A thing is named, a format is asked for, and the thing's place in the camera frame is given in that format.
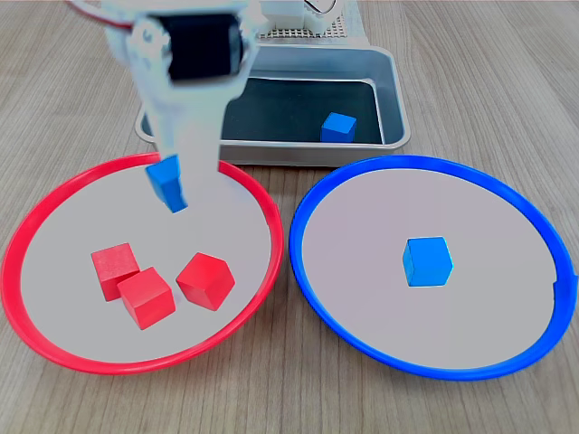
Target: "red wire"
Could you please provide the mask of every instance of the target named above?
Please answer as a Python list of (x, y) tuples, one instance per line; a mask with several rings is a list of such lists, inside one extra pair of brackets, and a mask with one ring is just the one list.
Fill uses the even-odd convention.
[(96, 21), (98, 23), (105, 24), (105, 25), (108, 25), (110, 27), (115, 27), (118, 29), (123, 29), (123, 30), (132, 30), (132, 28), (133, 28), (133, 23), (114, 21), (114, 20), (105, 18), (104, 16), (98, 16), (95, 14), (91, 14), (89, 11), (86, 11), (86, 10), (82, 9), (81, 7), (79, 7), (72, 0), (64, 0), (64, 2), (68, 6), (70, 6), (72, 9), (74, 9), (76, 12), (78, 12), (79, 14), (81, 14), (87, 18), (90, 18), (91, 20)]

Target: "robotic arm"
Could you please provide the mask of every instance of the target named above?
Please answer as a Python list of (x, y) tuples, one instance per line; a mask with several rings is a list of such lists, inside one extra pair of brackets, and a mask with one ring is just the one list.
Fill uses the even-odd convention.
[(162, 158), (149, 178), (178, 212), (202, 200), (218, 174), (225, 110), (245, 89), (258, 34), (321, 33), (344, 0), (331, 0), (330, 12), (316, 8), (319, 0), (103, 0), (101, 9), (66, 1), (107, 26), (114, 57), (130, 69)]

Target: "cable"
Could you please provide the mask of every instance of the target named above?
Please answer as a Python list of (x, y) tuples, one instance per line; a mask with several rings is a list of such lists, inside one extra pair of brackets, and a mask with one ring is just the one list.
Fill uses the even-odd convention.
[(82, 14), (93, 21), (110, 27), (116, 27), (123, 30), (132, 30), (133, 23), (129, 21), (120, 21), (111, 14), (106, 13), (97, 6), (89, 5), (81, 0), (64, 0), (64, 2), (79, 14)]
[(318, 9), (317, 6), (315, 6), (313, 3), (311, 3), (309, 0), (304, 0), (304, 2), (306, 2), (306, 5), (308, 5), (309, 7), (311, 7), (317, 14), (327, 14), (329, 11), (331, 11), (332, 9), (334, 9), (334, 6), (336, 6), (336, 0), (334, 0), (332, 2), (332, 5), (329, 7), (329, 9), (327, 9), (326, 12), (322, 12), (320, 9)]

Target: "red cube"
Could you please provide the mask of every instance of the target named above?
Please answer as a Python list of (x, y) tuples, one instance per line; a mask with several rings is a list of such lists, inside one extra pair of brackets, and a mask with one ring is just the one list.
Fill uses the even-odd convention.
[(235, 285), (227, 262), (197, 253), (176, 279), (191, 303), (217, 310)]
[(141, 330), (176, 311), (171, 287), (153, 267), (120, 282), (119, 292)]
[(105, 300), (120, 298), (118, 284), (139, 272), (133, 250), (126, 242), (116, 247), (95, 251), (91, 256)]

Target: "metal tray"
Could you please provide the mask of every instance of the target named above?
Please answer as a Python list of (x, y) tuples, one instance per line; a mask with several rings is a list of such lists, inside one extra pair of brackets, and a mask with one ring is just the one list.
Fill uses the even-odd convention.
[[(331, 111), (357, 118), (355, 143), (318, 142)], [(143, 109), (136, 130), (155, 143)], [(284, 130), (291, 141), (280, 138)], [(409, 138), (392, 54), (369, 45), (265, 42), (246, 91), (225, 114), (221, 159), (237, 165), (339, 167), (387, 154)]]

